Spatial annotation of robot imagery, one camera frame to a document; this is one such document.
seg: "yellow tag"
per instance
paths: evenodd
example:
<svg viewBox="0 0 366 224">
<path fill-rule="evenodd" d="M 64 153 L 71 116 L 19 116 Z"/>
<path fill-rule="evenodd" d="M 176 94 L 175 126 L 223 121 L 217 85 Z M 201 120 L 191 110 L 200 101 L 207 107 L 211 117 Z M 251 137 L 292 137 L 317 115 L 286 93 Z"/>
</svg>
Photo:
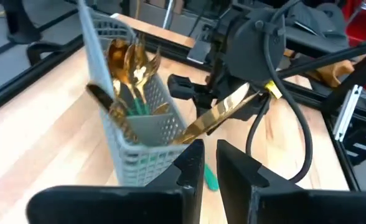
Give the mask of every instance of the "yellow tag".
<svg viewBox="0 0 366 224">
<path fill-rule="evenodd" d="M 271 94 L 273 94 L 273 96 L 276 98 L 276 99 L 280 99 L 282 94 L 281 92 L 278 90 L 276 84 L 270 80 L 270 82 L 268 82 L 266 85 L 265 85 L 265 88 L 267 90 L 269 90 L 269 92 L 271 92 Z"/>
</svg>

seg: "black cable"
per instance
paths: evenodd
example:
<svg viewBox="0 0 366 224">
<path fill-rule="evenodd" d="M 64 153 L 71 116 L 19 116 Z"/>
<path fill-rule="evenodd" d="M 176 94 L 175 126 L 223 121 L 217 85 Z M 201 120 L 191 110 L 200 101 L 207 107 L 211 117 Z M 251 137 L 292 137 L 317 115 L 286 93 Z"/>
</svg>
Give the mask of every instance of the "black cable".
<svg viewBox="0 0 366 224">
<path fill-rule="evenodd" d="M 195 19 L 193 27 L 191 27 L 188 37 L 191 37 L 191 34 L 193 34 L 195 27 L 197 27 L 198 23 L 200 22 L 200 19 L 202 18 L 202 16 L 204 16 L 205 9 L 207 8 L 209 2 L 210 2 L 209 0 L 206 0 L 205 4 L 201 10 L 201 13 Z"/>
<path fill-rule="evenodd" d="M 266 114 L 266 110 L 268 109 L 268 106 L 269 106 L 269 103 L 271 100 L 271 95 L 269 93 L 265 93 L 265 94 L 267 94 L 266 99 L 264 99 L 265 102 L 263 103 L 262 107 L 260 108 L 258 116 L 256 116 L 255 120 L 253 121 L 250 132 L 248 133 L 248 136 L 246 137 L 245 153 L 249 156 L 251 155 L 252 139 L 255 135 L 256 129 L 258 128 L 260 121 L 262 120 L 263 115 Z"/>
<path fill-rule="evenodd" d="M 289 0 L 286 4 L 284 4 L 281 8 L 279 8 L 273 15 L 273 17 L 270 19 L 270 23 L 274 24 L 277 20 L 277 18 L 281 17 L 290 7 L 295 5 L 296 3 L 299 3 L 300 0 Z M 295 102 L 294 98 L 291 96 L 289 91 L 285 89 L 282 81 L 279 79 L 276 70 L 271 62 L 270 58 L 270 52 L 269 52 L 269 39 L 270 35 L 268 33 L 265 33 L 265 38 L 263 42 L 263 54 L 265 56 L 268 70 L 270 72 L 271 78 L 276 84 L 278 90 L 281 92 L 283 97 L 286 99 L 290 107 L 293 109 L 295 115 L 298 118 L 299 123 L 302 126 L 303 134 L 304 134 L 304 141 L 305 141 L 305 158 L 302 165 L 301 170 L 290 179 L 290 181 L 297 183 L 299 182 L 306 174 L 309 172 L 311 163 L 312 163 L 312 156 L 313 156 L 313 149 L 312 149 L 312 136 L 309 129 L 309 126 L 307 125 L 306 119 L 302 114 L 301 109 L 299 109 L 298 104 Z"/>
</svg>

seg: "red object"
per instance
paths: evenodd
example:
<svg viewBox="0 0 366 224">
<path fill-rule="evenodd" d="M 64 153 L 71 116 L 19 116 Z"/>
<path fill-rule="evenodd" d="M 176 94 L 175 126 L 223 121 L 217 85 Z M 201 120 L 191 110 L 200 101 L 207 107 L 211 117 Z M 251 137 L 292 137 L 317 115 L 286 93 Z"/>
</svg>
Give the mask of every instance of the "red object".
<svg viewBox="0 0 366 224">
<path fill-rule="evenodd" d="M 344 13 L 344 16 L 347 20 L 361 3 L 361 0 L 347 0 L 345 8 L 342 9 L 342 12 Z M 353 47 L 366 40 L 366 10 L 361 10 L 354 17 L 346 29 L 346 34 L 349 37 L 350 46 Z"/>
</svg>

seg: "wooden table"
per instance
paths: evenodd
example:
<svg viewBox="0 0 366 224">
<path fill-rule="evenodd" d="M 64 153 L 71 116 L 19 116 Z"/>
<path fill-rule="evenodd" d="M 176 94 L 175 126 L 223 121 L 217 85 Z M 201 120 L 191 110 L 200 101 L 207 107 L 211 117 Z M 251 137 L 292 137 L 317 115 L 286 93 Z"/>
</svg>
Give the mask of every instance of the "wooden table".
<svg viewBox="0 0 366 224">
<path fill-rule="evenodd" d="M 161 28 L 118 16 L 134 28 L 186 46 L 194 41 Z M 175 73 L 203 83 L 206 73 L 167 58 L 159 74 Z M 310 87 L 307 79 L 292 82 Z M 36 192 L 54 185 L 117 185 L 96 103 L 85 93 L 88 69 L 80 49 L 43 78 L 0 108 L 0 223 L 25 223 L 26 203 Z M 191 101 L 175 100 L 186 121 L 195 119 Z M 307 189 L 347 190 L 335 150 L 320 112 L 301 107 L 314 146 L 312 167 L 298 183 Z M 228 120 L 211 136 L 203 136 L 206 161 L 216 172 L 215 145 L 226 139 L 244 150 L 253 122 Z M 253 156 L 285 178 L 302 166 L 301 127 L 287 102 L 272 101 L 253 140 Z M 204 187 L 201 223 L 226 223 L 219 192 Z"/>
</svg>

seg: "cutlery basket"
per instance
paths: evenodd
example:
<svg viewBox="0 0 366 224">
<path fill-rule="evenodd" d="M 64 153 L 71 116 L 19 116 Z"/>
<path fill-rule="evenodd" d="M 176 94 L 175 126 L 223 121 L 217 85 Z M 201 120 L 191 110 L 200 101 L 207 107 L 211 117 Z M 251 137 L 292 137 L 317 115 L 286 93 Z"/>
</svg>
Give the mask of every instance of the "cutlery basket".
<svg viewBox="0 0 366 224">
<path fill-rule="evenodd" d="M 78 9 L 90 80 L 114 97 L 104 51 L 108 48 L 111 40 L 115 38 L 124 39 L 128 43 L 136 42 L 136 34 L 124 22 L 99 14 L 87 7 L 84 0 L 78 1 Z M 122 97 L 124 97 L 124 92 L 127 92 L 126 89 L 122 89 Z M 150 139 L 157 146 L 149 147 L 127 142 L 122 131 L 110 119 L 107 112 L 100 110 L 108 147 L 121 185 L 146 185 L 168 168 L 187 147 L 187 145 L 167 145 L 171 139 L 174 139 L 185 129 L 186 125 L 158 75 L 154 75 L 148 81 L 144 87 L 144 93 L 150 111 L 154 111 L 163 103 L 169 103 L 168 113 L 156 116 L 129 116 L 127 120 L 132 129 L 138 132 L 136 134 L 139 139 Z M 131 99 L 125 98 L 125 100 L 129 105 L 132 105 Z"/>
</svg>

